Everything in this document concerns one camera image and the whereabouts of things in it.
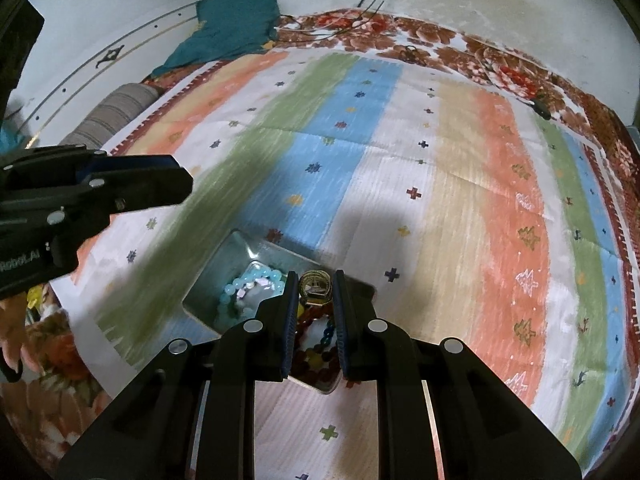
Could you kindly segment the white headboard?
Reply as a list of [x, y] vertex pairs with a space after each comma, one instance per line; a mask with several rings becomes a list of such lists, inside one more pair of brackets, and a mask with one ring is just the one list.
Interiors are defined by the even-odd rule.
[[57, 144], [109, 93], [140, 82], [196, 29], [193, 0], [178, 0], [107, 36], [36, 91], [10, 116], [36, 145]]

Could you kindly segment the grey striped pillow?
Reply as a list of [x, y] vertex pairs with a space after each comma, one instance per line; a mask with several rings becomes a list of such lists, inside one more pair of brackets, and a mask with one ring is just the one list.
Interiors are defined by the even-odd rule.
[[122, 84], [90, 110], [60, 145], [83, 145], [97, 150], [154, 104], [162, 92], [148, 84]]

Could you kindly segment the silver metal tin box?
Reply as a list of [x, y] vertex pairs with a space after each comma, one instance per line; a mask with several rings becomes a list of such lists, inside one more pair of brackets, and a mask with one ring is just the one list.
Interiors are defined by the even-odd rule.
[[331, 271], [266, 240], [234, 230], [209, 258], [182, 300], [184, 310], [221, 335], [254, 318], [259, 305], [284, 293], [298, 277], [290, 378], [321, 393], [342, 378], [336, 343]]

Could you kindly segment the teal cloth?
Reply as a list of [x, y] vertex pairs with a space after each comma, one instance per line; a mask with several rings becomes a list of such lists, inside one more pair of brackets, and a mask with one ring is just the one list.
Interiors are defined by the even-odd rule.
[[152, 70], [153, 78], [188, 65], [262, 53], [278, 40], [278, 0], [200, 0], [196, 18], [196, 31]]

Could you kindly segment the small black device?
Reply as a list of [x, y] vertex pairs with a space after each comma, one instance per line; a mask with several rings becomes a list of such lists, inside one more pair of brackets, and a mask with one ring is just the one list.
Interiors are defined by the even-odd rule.
[[548, 109], [547, 105], [544, 104], [544, 102], [542, 102], [541, 100], [533, 99], [533, 101], [530, 103], [530, 106], [532, 107], [534, 112], [541, 118], [544, 118], [544, 120], [551, 119], [550, 110]]

